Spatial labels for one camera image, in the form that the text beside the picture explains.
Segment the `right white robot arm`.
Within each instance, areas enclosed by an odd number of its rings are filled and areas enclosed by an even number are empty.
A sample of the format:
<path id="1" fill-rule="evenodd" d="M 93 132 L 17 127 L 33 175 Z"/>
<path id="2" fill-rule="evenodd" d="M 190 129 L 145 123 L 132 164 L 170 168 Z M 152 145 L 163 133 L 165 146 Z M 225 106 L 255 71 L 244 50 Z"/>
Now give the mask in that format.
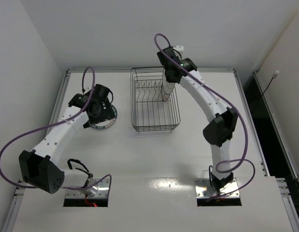
<path id="1" fill-rule="evenodd" d="M 193 75 L 199 82 L 192 79 L 180 70 L 161 51 L 157 52 L 158 59 L 164 68 L 162 76 L 162 100 L 166 102 L 178 83 L 197 102 L 203 110 L 209 124 L 203 129 L 205 140 L 211 145 L 213 167 L 219 162 L 222 164 L 220 171 L 212 169 L 210 173 L 212 188 L 217 192 L 233 180 L 233 172 L 230 172 L 229 146 L 235 131 L 238 115 L 236 111 L 220 100 L 211 91 L 205 88 L 205 82 L 201 79 L 200 72 L 191 59 L 180 60 L 172 47 L 163 49 L 173 61 Z"/>

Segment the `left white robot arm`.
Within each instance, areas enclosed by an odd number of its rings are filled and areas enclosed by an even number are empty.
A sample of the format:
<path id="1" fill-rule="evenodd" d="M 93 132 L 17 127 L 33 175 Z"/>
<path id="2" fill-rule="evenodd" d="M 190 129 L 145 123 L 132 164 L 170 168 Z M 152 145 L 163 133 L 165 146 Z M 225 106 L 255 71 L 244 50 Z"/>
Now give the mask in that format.
<path id="1" fill-rule="evenodd" d="M 112 91 L 96 84 L 92 92 L 76 94 L 59 121 L 46 137 L 31 151 L 23 151 L 19 156 L 19 164 L 23 180 L 36 188 L 50 194 L 60 188 L 77 190 L 93 196 L 97 184 L 93 174 L 86 170 L 60 169 L 57 164 L 73 136 L 81 128 L 89 128 L 112 119 L 115 114 L 108 99 Z"/>

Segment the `orange sunburst pattern plate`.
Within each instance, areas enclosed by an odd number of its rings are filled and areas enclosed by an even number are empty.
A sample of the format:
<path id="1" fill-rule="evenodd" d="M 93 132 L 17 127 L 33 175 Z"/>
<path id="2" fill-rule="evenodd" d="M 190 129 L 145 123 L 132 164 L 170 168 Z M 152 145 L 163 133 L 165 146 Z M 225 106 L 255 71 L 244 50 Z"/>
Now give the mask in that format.
<path id="1" fill-rule="evenodd" d="M 174 87 L 175 87 L 175 83 L 169 83 L 167 81 L 167 78 L 165 76 L 165 73 L 163 73 L 162 75 L 162 100 L 164 102 L 167 102 L 168 99 L 170 98 L 173 90 L 174 90 Z"/>

